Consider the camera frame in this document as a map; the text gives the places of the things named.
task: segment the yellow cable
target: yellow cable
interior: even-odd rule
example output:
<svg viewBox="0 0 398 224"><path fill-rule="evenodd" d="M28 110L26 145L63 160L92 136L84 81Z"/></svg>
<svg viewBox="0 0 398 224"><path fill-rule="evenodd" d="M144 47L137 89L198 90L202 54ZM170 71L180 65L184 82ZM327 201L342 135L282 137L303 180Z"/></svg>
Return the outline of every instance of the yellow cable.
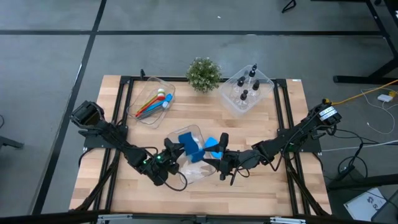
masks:
<svg viewBox="0 0 398 224"><path fill-rule="evenodd" d="M396 83L396 82L398 82L398 79L397 79L397 80L394 80L394 81L392 81L392 82L390 82L390 83L387 83L387 84L385 84L385 85L383 85L383 86L380 86L379 88L375 88L375 89L373 89L373 90L369 90L369 91L366 91L366 92L364 92L364 93L358 94L358 95L353 96L353 97L350 97L350 98L348 98L348 99L345 99L345 100L343 100L343 101L341 101L341 102L331 103L331 104L332 104L333 106L335 106L335 105L340 105L340 104L345 103L345 102L347 102L347 101L350 101L350 100L353 100L353 99L355 99L355 98L358 98L358 97L360 97L360 96L362 96L362 95L371 93L371 92L376 91L376 90L380 90L381 88L384 88L384 87L389 86L389 85L391 85L391 84L393 84L393 83Z"/></svg>

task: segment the wooden table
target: wooden table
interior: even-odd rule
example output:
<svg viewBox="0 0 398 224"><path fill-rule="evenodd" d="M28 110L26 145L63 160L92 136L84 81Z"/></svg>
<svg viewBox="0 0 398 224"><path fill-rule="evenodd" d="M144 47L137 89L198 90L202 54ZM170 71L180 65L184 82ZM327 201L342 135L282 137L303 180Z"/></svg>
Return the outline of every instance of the wooden table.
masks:
<svg viewBox="0 0 398 224"><path fill-rule="evenodd" d="M119 80L120 76L105 75L99 90L97 104L104 109L107 121L112 117ZM172 84L176 87L175 102L157 129L145 127L133 118L127 120L129 126L127 140L131 144L163 149L164 138L169 133L191 124L200 127L204 139L209 136L218 139L222 132L227 132L230 150L250 149L252 144L276 137L278 121L272 92L249 111L247 116L236 119L220 105L216 91L204 95L195 92L187 82L172 82ZM143 86L144 82L134 82L131 103ZM303 86L300 80L287 80L287 86L294 123L298 124L308 111ZM125 86L122 102L126 97L126 90ZM288 127L285 113L284 121ZM103 154L104 149L94 149L82 159L70 208L79 206L93 190L100 175ZM301 153L301 159L306 186L323 209L330 213L319 162L311 153ZM229 186L230 178L231 176L228 176L225 181L220 181L219 174L213 174L188 185L183 192L175 192L165 185L156 187L146 176L138 174L130 167L121 156L111 211L208 215L289 216L292 214L287 175L283 164L277 172L274 172L270 166L259 165L251 169L249 178L238 175L233 186ZM107 191L108 187L105 186L100 208L104 208ZM299 211L303 213L297 186L295 192Z"/></svg>

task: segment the clear plastic bin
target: clear plastic bin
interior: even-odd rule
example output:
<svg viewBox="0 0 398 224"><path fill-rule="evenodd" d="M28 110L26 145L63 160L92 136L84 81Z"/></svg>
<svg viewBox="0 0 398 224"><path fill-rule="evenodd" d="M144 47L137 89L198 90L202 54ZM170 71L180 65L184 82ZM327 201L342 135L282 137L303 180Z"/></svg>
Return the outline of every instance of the clear plastic bin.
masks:
<svg viewBox="0 0 398 224"><path fill-rule="evenodd" d="M172 99L168 103L167 106L162 105L157 107L153 113L142 112L140 116L136 116L137 113L142 109L142 107L153 99L154 96L158 95L159 89L164 90L164 96L167 97L168 94L172 95ZM168 112L169 108L172 106L174 99L175 99L175 87L168 82L165 82L156 77L148 78L146 84L140 94L138 95L137 99L133 102L132 105L129 106L127 109L127 113L136 119L138 122L147 124L151 128L157 128L159 124L162 122L164 116Z"/></svg>
<svg viewBox="0 0 398 224"><path fill-rule="evenodd" d="M223 106L234 116L241 116L248 112L274 88L274 82L259 69L256 69L256 74L250 77L249 72L252 70L252 67L253 65L247 65L218 88ZM244 77L244 83L242 86L239 86L238 81L241 77ZM253 90L253 84L257 80L259 88L258 90ZM247 98L241 100L240 96L244 90L248 91Z"/></svg>
<svg viewBox="0 0 398 224"><path fill-rule="evenodd" d="M174 131L170 133L167 137L174 143L178 143L178 136L181 134L185 133L192 133L192 138L194 141L198 144L199 150L203 149L205 147L205 141L203 140L201 136L201 132L198 126L196 125L190 125L188 127L179 129L177 131ZM205 155L203 156L205 159L214 159L214 157L211 155L210 152L205 152ZM195 181L198 181L204 177L207 177L211 174L214 174L216 172L216 169L207 164L206 162L199 161L199 162L191 162L191 159L189 156L186 156L185 153L183 153L179 159L177 160L178 164L180 164L180 172L185 175L185 177L188 180L188 184L191 184ZM180 176L180 180L182 183L185 181L183 178Z"/></svg>

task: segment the white cable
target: white cable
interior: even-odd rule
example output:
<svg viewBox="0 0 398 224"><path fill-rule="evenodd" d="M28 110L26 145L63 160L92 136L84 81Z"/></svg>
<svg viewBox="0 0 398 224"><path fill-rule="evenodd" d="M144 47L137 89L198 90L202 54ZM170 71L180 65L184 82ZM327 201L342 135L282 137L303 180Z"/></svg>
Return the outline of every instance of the white cable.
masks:
<svg viewBox="0 0 398 224"><path fill-rule="evenodd" d="M361 93L364 93L364 92L363 92L364 90L373 90L373 89L375 89L375 88L361 89ZM373 104L371 104L371 103L369 102L369 100L368 100L366 94L364 94L363 96L365 96L366 102L368 102L369 105L384 110L384 111L387 112L387 113L391 116L391 118L392 118L392 128L391 128L391 130L390 130L388 133L384 133L384 132L381 132L381 131L376 130L374 127L372 127L372 126L369 124L369 122L367 122L366 124L369 126L369 128L373 129L374 131L376 131L376 132L378 132L378 133L380 133L380 134L390 134L391 132L393 132L393 130L394 130L395 126L396 126L396 120L395 120L394 116L393 116L390 112L388 112L387 109L384 108L384 103L382 104L382 106L376 106L376 105L373 105Z"/></svg>
<svg viewBox="0 0 398 224"><path fill-rule="evenodd" d="M389 141L389 142L384 142L384 143L379 143L379 144L374 144L374 145L369 145L369 146L363 146L363 148L365 147L376 147L376 146L383 146L385 144L390 144L390 143L395 143L398 142L397 140L393 140L393 141ZM339 150L343 150L343 149L357 149L358 146L353 146L353 147L342 147L342 148L338 148L338 149L327 149L327 150L322 150L322 152L331 152L331 151L339 151Z"/></svg>

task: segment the blue object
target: blue object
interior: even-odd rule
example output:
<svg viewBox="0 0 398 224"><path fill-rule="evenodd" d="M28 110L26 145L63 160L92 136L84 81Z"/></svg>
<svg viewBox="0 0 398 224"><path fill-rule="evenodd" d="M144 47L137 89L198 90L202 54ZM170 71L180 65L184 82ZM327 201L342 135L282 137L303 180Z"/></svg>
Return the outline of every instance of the blue object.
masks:
<svg viewBox="0 0 398 224"><path fill-rule="evenodd" d="M145 112L146 112L146 111L153 110L153 109L155 109L155 108L158 107L158 106L162 106L164 102L170 103L170 101L172 101L172 98L173 98L173 95L172 95L171 93L167 94L165 100L162 100L162 101L160 101L160 102L158 102L158 103L155 103L154 105L150 105L150 106L145 110Z"/></svg>
<svg viewBox="0 0 398 224"><path fill-rule="evenodd" d="M199 150L198 144L193 140L191 132L179 135L178 141L184 144L185 155L191 158L191 162L199 162L203 159L205 152L203 149Z"/></svg>
<svg viewBox="0 0 398 224"><path fill-rule="evenodd" d="M218 144L218 141L213 138L213 137L209 137L206 142L205 142L205 148L207 147L211 147L211 146L215 146ZM221 159L221 157L223 156L222 152L211 152L211 155L216 158L216 159Z"/></svg>

